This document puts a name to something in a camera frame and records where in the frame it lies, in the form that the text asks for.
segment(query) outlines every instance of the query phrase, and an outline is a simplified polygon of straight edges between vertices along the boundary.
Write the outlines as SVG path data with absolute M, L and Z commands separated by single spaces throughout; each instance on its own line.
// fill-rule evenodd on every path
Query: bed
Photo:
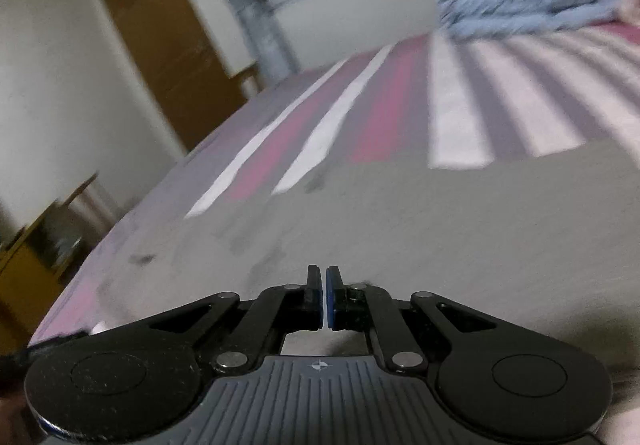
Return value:
M 640 30 L 436 32 L 250 101 L 114 227 L 36 331 L 107 329 L 339 265 L 635 364 Z

